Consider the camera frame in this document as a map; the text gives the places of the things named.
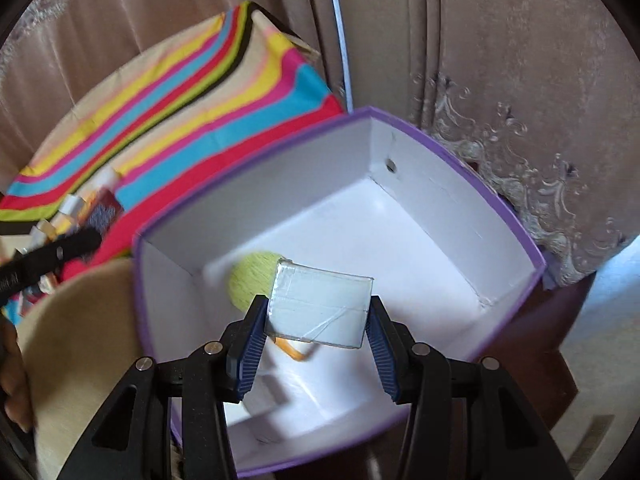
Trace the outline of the person's hand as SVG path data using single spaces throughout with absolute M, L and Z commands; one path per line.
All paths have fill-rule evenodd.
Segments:
M 34 426 L 34 412 L 28 377 L 16 329 L 4 316 L 1 317 L 1 348 L 4 351 L 1 391 L 6 395 L 3 409 L 11 422 L 17 424 L 23 432 L 29 432 Z

